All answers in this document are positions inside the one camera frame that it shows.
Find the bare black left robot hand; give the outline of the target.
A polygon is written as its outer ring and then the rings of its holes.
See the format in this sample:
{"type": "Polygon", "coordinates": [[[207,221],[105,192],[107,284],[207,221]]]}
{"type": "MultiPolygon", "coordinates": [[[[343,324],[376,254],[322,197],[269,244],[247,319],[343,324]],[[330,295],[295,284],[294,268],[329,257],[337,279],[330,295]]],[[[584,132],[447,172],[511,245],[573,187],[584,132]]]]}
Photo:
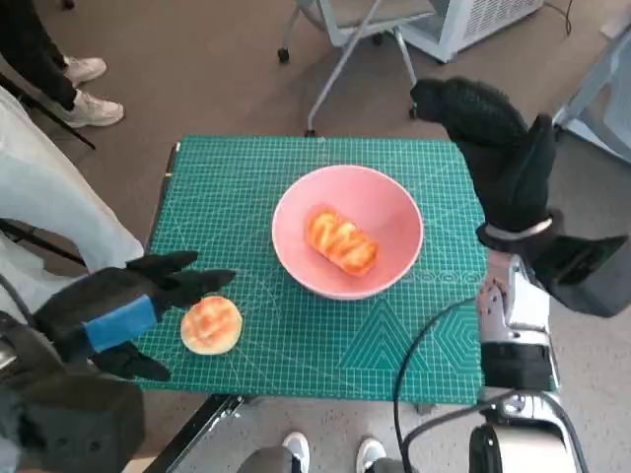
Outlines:
{"type": "Polygon", "coordinates": [[[147,254],[123,268],[107,267],[75,281],[34,312],[35,327],[67,363],[92,361],[124,379],[166,382],[170,371],[132,341],[172,307],[190,308],[227,286],[231,269],[191,270],[193,250],[147,254]]]}

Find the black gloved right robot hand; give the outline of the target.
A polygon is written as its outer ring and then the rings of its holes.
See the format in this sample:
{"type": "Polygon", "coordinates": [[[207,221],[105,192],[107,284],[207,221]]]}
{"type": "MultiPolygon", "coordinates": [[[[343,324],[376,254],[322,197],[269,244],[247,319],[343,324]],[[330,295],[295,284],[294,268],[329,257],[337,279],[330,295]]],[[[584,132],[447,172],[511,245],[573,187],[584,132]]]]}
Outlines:
{"type": "Polygon", "coordinates": [[[487,224],[518,234],[549,218],[549,115],[528,125],[504,93],[461,77],[420,79],[410,95],[419,118],[441,125],[462,153],[487,224]]]}

